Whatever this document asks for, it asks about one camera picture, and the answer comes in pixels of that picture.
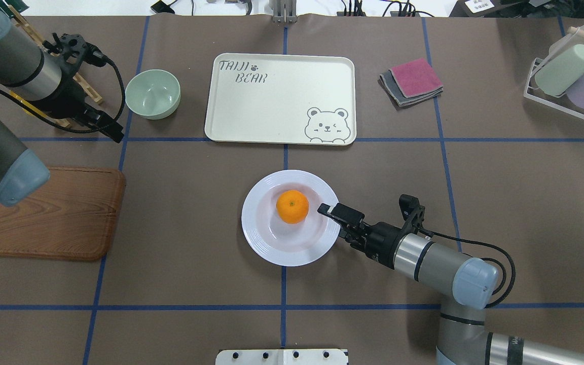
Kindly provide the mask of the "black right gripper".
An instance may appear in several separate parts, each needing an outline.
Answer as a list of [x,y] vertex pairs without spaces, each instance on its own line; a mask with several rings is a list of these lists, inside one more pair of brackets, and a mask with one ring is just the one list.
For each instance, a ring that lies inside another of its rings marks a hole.
[[395,268],[395,257],[400,242],[408,234],[416,234],[423,227],[425,207],[414,196],[402,194],[398,199],[403,215],[402,227],[378,222],[372,226],[364,222],[364,213],[337,203],[321,203],[317,212],[331,218],[341,227],[339,237],[350,247],[363,252],[369,259],[387,268]]

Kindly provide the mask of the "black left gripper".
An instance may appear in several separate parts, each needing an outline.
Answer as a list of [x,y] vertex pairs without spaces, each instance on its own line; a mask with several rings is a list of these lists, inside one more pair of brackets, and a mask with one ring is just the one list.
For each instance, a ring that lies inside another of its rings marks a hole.
[[47,107],[44,113],[51,118],[47,124],[71,133],[100,132],[120,143],[124,138],[123,126],[118,122],[120,113],[111,117],[88,104],[84,87],[74,79],[83,63],[95,67],[110,65],[117,79],[120,70],[113,60],[79,34],[53,34],[52,37],[54,41],[46,40],[43,46],[48,55],[55,56],[62,78],[56,90],[43,99],[43,106]]

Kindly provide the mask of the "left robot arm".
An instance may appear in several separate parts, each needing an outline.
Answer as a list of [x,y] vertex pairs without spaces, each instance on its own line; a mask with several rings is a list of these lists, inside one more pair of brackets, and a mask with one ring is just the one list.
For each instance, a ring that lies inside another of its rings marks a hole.
[[[119,143],[124,106],[111,116],[87,101],[74,80],[84,63],[112,67],[125,104],[120,70],[97,46],[79,34],[55,34],[39,46],[0,9],[0,97],[60,131],[100,133]],[[49,178],[47,166],[0,120],[0,205],[17,205]]]

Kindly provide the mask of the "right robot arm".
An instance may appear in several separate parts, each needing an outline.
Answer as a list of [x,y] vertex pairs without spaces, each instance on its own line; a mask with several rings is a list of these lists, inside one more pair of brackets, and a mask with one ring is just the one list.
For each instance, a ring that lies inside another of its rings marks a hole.
[[434,233],[423,228],[425,208],[417,197],[403,194],[398,204],[402,227],[371,226],[363,213],[341,203],[321,204],[317,211],[339,225],[339,236],[352,248],[441,293],[438,364],[584,364],[582,353],[487,330],[485,310],[502,288],[502,265],[434,242]]

